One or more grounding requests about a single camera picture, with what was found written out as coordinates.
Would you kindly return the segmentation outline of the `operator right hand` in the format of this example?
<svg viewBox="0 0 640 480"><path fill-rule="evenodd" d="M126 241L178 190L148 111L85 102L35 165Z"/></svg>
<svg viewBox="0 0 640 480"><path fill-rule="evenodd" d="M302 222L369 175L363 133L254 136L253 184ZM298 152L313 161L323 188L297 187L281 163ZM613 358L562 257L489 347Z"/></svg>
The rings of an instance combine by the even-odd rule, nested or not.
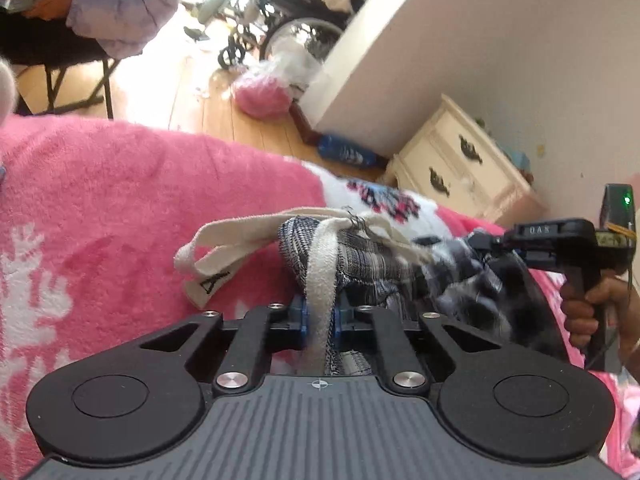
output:
<svg viewBox="0 0 640 480"><path fill-rule="evenodd" d="M639 296L634 286L629 286L613 271L605 271L597 286L583 295L566 282L561 288L561 297L564 327L570 333L570 344L577 349L589 344L596 333L599 327L597 310L614 308L620 362L639 379Z"/></svg>

